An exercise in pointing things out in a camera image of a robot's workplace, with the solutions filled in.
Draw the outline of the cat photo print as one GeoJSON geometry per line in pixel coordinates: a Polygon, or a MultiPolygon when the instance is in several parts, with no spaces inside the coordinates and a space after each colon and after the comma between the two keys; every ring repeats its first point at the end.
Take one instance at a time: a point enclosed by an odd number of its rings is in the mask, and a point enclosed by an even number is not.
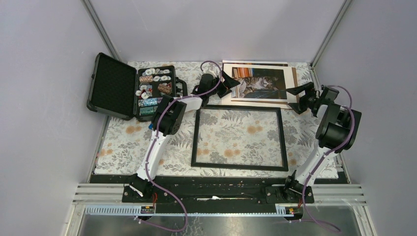
{"type": "Polygon", "coordinates": [[[232,78],[239,82],[233,98],[287,99],[283,69],[233,67],[232,78]]]}

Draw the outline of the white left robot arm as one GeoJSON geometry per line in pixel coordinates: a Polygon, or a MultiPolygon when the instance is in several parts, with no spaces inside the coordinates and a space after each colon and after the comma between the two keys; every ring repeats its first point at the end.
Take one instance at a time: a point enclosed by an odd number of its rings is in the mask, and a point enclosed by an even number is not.
{"type": "Polygon", "coordinates": [[[222,98],[232,92],[240,82],[228,76],[224,71],[220,76],[204,73],[200,83],[190,95],[171,97],[164,95],[157,106],[150,125],[151,140],[146,155],[136,174],[131,175],[124,184],[123,195],[136,197],[140,202],[147,202],[153,193],[153,183],[159,161],[170,139],[178,132],[186,112],[196,111],[205,106],[212,95],[222,98]]]}

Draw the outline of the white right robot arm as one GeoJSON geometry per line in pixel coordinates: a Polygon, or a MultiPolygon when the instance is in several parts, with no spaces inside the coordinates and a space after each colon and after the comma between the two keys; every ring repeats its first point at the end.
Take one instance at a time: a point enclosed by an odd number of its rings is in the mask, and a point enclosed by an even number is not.
{"type": "Polygon", "coordinates": [[[297,114],[310,110],[321,120],[315,135],[318,142],[313,151],[305,163],[286,178],[282,196],[290,203],[304,202],[312,194],[315,179],[328,162],[343,150],[350,149],[355,141],[361,112],[353,110],[351,104],[341,106],[335,103],[341,89],[342,86],[330,85],[322,86],[318,91],[309,82],[286,90],[292,95],[304,94],[298,102],[290,103],[297,114]]]}

